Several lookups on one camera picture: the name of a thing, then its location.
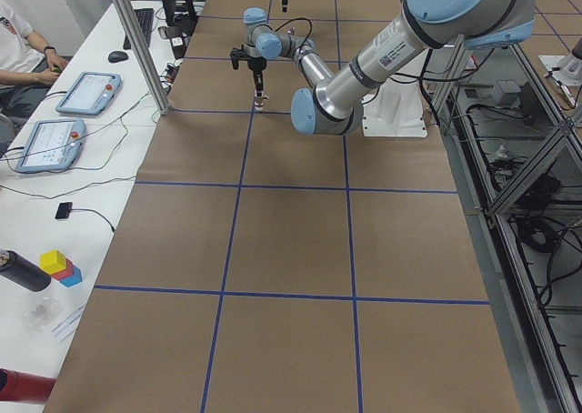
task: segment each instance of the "black keyboard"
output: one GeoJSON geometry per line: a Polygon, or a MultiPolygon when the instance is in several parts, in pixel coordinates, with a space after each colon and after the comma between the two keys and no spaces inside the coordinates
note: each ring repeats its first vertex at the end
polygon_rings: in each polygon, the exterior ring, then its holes
{"type": "MultiPolygon", "coordinates": [[[[144,33],[145,42],[147,47],[149,47],[149,42],[152,41],[152,24],[154,23],[154,8],[137,8],[134,9],[135,15],[137,16],[137,22],[139,22],[139,27],[142,28],[142,33],[144,33]]],[[[124,49],[131,49],[131,43],[129,43],[129,38],[127,35],[124,40],[124,49]]]]}

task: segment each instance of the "white table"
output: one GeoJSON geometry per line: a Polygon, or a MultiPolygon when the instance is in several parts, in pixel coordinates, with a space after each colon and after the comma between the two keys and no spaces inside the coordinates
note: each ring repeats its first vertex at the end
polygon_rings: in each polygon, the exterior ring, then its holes
{"type": "MultiPolygon", "coordinates": [[[[134,2],[133,7],[153,7],[157,11],[161,3],[134,2]]],[[[154,25],[157,28],[164,23],[155,19],[154,25]]],[[[124,36],[111,5],[51,90],[67,90],[84,71],[118,73],[122,76],[123,85],[105,112],[97,118],[85,118],[88,133],[94,133],[115,121],[148,91],[133,51],[127,51],[127,61],[117,64],[107,61],[111,51],[122,49],[124,36]]],[[[152,34],[150,52],[160,74],[167,63],[174,62],[169,42],[161,40],[156,30],[152,34]]],[[[61,117],[55,111],[61,97],[49,97],[37,108],[12,147],[25,144],[34,122],[61,117]]],[[[27,193],[54,196],[91,183],[134,176],[156,128],[157,118],[153,98],[145,97],[135,110],[124,116],[128,135],[103,169],[26,176],[12,172],[6,162],[1,162],[0,184],[27,193]]],[[[89,136],[74,166],[100,167],[124,133],[124,127],[116,121],[89,136]]],[[[112,182],[51,200],[0,189],[0,247],[14,250],[36,264],[41,254],[58,249],[83,272],[83,282],[79,285],[66,288],[53,280],[46,290],[38,293],[0,277],[0,368],[52,378],[58,375],[73,336],[58,342],[46,329],[26,328],[23,314],[35,308],[42,299],[53,299],[62,310],[49,324],[52,326],[83,306],[89,298],[113,233],[104,219],[94,213],[73,212],[67,220],[57,221],[56,209],[60,202],[72,201],[73,208],[94,209],[116,226],[133,184],[133,180],[112,182]]],[[[0,402],[0,413],[42,410],[43,406],[0,402]]]]}

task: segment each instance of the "white shirt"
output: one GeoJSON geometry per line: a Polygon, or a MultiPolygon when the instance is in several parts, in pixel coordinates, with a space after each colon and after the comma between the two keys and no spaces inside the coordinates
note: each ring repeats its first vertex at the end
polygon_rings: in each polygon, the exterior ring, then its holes
{"type": "Polygon", "coordinates": [[[32,32],[33,27],[0,0],[0,69],[20,73],[35,70],[45,56],[26,44],[32,32]]]}

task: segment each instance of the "gray pants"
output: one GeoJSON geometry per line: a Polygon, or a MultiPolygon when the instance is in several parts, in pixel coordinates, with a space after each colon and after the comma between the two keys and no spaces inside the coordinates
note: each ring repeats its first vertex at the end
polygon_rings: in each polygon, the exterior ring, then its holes
{"type": "MultiPolygon", "coordinates": [[[[48,68],[43,60],[33,72],[42,72],[48,68]]],[[[51,86],[42,84],[34,86],[14,86],[0,88],[0,106],[2,113],[7,116],[28,118],[34,113],[38,105],[45,99],[51,86]]]]}

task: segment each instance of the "computer mouse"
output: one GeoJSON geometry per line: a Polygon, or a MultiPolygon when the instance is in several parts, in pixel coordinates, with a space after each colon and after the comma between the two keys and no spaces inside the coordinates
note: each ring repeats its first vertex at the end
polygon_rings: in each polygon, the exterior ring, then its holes
{"type": "Polygon", "coordinates": [[[111,54],[109,54],[107,60],[109,63],[119,63],[120,61],[125,61],[127,58],[129,58],[127,52],[113,51],[111,54]]]}

